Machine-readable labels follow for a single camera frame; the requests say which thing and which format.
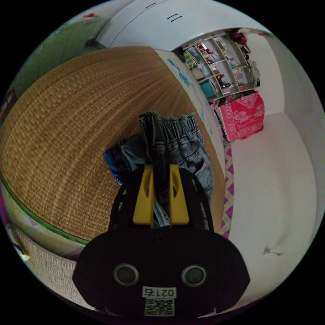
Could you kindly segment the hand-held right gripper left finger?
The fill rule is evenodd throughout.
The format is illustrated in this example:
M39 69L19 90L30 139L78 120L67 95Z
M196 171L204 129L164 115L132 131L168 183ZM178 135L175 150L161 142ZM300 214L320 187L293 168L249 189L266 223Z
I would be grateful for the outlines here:
M153 166L145 165L134 208L135 225L153 225L154 175Z

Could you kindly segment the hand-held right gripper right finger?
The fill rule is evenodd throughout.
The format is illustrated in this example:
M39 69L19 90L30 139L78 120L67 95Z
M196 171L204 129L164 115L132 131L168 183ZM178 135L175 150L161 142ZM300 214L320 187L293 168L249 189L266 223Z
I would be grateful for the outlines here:
M178 165L170 165L170 225L187 225L189 215Z

